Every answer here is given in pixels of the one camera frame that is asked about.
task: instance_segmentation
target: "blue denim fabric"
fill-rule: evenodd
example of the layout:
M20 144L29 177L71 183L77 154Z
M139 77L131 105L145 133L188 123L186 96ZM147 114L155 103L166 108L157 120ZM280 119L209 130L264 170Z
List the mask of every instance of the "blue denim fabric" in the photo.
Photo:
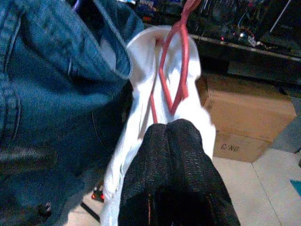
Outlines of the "blue denim fabric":
M58 155L50 170L0 181L0 209L50 202L43 225L83 187L78 175L95 162L106 166L123 127L122 89L132 70L126 44L143 24L123 3L93 2L102 18L96 28L63 0L0 1L1 148L49 147Z

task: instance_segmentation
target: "clothing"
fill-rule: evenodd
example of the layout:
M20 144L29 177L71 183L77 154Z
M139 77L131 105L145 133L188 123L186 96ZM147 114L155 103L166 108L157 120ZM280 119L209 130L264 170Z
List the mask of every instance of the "clothing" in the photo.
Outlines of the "clothing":
M169 31L170 26L148 28L136 35L127 46L133 62L133 73L130 77L133 86L133 105L104 177L105 199L100 213L101 223L104 226L118 225L120 195L125 173L141 146L147 128L154 123L149 104L152 89L158 122L166 124L179 118L191 121L204 138L205 153L212 158L215 127L211 124L210 116L201 106L198 97L195 80L200 77L201 67L197 46L191 38L189 38L190 60L187 78L189 96L180 102L175 115L169 113L166 105L157 71L162 54L162 47L157 40L164 40ZM181 40L176 35L168 49L165 66L166 81L172 99L176 95L180 80L181 51Z
M238 226L202 137L183 119L148 128L122 189L119 226Z
M63 0L2 0L0 11L1 147L57 154L51 169L0 177L0 225L3 210L51 203L50 225L84 186L78 176L113 153L131 105L126 45L143 24L107 0L78 14Z

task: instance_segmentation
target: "cardboard box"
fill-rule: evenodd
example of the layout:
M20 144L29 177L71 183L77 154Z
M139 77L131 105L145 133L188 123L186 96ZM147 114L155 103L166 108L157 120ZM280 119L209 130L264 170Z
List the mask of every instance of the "cardboard box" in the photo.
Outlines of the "cardboard box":
M290 97L272 85L203 77L197 81L200 99L218 130L214 156L253 162L296 117Z

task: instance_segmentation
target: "blue object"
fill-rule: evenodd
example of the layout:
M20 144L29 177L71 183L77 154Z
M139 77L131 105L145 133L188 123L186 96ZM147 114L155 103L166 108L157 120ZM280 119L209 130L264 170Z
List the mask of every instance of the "blue object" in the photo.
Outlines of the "blue object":
M102 26L85 24L65 1L0 1L0 146L47 147L58 155L52 169L1 179L0 212L49 202L52 215L43 225L52 225L83 188L79 176L106 167L113 153L123 98L131 94L123 89L132 70L126 44L143 24L126 4L93 2Z
M301 181L297 181L297 180L290 180L290 181L291 181L293 187L298 192L299 196L301 197Z

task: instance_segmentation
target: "white cloth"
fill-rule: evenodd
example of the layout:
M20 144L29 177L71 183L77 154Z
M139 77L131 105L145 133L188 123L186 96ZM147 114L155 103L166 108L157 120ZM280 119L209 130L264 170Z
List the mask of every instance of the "white cloth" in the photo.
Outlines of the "white cloth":
M209 114L200 104L195 86L195 80L201 74L201 67L197 46L191 38L189 38L190 60L187 78L189 96L179 104L174 116L170 115L166 105L158 77L162 46L156 45L156 40L165 40L170 29L170 26L148 28L136 35L127 46L133 64L130 81L134 89L134 101L127 124L123 128L104 177L105 202L100 214L103 226L118 225L120 196L125 173L140 148L147 128L153 124L149 104L153 86L158 122L167 124L180 118L191 121L201 133L205 153L210 158L213 156L216 131L210 122ZM176 35L169 46L164 68L172 99L178 89L181 65L181 39L179 35Z

